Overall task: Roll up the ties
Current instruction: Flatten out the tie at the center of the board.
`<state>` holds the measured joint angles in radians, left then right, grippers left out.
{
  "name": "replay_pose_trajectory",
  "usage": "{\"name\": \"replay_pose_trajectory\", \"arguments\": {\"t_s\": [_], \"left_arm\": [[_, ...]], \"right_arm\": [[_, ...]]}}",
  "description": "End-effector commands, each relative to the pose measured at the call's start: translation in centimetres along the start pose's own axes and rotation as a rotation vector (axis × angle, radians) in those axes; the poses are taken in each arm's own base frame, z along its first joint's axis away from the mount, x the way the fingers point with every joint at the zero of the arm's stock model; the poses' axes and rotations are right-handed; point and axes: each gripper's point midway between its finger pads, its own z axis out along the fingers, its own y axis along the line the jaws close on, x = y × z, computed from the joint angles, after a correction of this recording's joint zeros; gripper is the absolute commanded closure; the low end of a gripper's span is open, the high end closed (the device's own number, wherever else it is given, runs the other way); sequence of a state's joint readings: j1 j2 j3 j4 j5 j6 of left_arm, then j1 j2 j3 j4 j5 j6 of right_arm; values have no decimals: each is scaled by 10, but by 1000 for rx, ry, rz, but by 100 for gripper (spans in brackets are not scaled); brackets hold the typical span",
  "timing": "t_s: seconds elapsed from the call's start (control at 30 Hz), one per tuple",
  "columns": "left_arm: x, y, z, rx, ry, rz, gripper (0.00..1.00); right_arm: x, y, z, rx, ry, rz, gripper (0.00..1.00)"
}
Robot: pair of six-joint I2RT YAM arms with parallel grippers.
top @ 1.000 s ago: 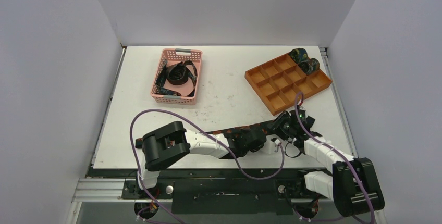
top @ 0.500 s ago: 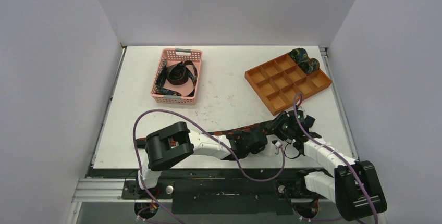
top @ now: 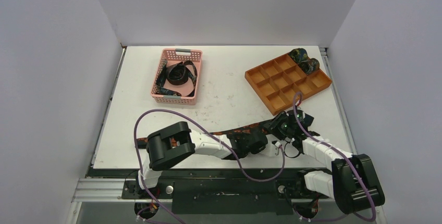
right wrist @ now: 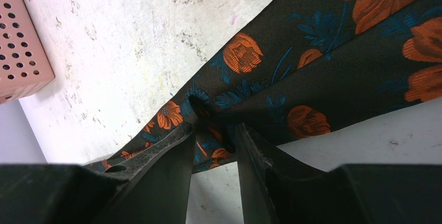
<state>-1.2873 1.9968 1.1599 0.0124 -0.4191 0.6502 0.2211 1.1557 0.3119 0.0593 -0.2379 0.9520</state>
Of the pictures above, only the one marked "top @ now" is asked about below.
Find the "black orange floral tie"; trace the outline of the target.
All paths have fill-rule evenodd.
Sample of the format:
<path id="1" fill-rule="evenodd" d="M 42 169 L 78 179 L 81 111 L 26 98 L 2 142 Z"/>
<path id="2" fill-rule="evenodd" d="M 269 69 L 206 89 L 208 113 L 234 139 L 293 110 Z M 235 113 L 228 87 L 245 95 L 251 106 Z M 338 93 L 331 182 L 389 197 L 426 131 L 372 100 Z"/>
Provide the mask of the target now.
<path id="1" fill-rule="evenodd" d="M 256 122 L 250 125 L 246 125 L 243 127 L 238 127 L 236 129 L 230 129 L 230 130 L 225 130 L 225 131 L 219 131 L 219 132 L 211 132 L 211 134 L 213 135 L 235 135 L 235 134 L 239 134 L 239 133 L 246 133 L 246 134 L 250 134 L 252 130 L 254 129 L 258 129 L 261 132 L 263 132 L 264 134 L 269 134 L 269 132 L 264 128 L 264 125 L 269 123 L 271 120 L 264 120 L 261 122 Z M 146 148 L 147 146 L 147 138 L 137 138 L 137 147 L 138 148 Z"/>

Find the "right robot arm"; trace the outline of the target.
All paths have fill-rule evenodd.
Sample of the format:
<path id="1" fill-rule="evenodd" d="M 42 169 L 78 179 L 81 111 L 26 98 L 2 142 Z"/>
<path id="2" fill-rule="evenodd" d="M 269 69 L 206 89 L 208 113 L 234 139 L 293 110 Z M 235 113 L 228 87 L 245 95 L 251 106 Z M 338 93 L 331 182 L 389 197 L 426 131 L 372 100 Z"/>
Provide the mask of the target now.
<path id="1" fill-rule="evenodd" d="M 344 214 L 355 214 L 385 203 L 385 194 L 371 158 L 353 154 L 333 146 L 328 139 L 308 128 L 314 118 L 302 110 L 280 112 L 264 124 L 264 129 L 276 138 L 290 140 L 299 154 L 309 156 L 324 170 L 307 169 L 299 173 L 294 189 L 300 197 L 313 192 L 335 200 Z"/>

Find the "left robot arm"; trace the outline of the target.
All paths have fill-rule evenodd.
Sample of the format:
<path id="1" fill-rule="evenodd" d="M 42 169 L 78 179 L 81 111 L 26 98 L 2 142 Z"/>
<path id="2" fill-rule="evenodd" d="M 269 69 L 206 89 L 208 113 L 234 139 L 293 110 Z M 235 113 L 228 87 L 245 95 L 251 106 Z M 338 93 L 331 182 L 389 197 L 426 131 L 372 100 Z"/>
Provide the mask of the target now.
<path id="1" fill-rule="evenodd" d="M 260 153 L 267 144 L 266 135 L 258 129 L 213 135 L 192 130 L 180 121 L 148 135 L 145 148 L 149 160 L 139 172 L 135 191 L 142 198 L 151 197 L 162 172 L 193 154 L 236 160 Z"/>

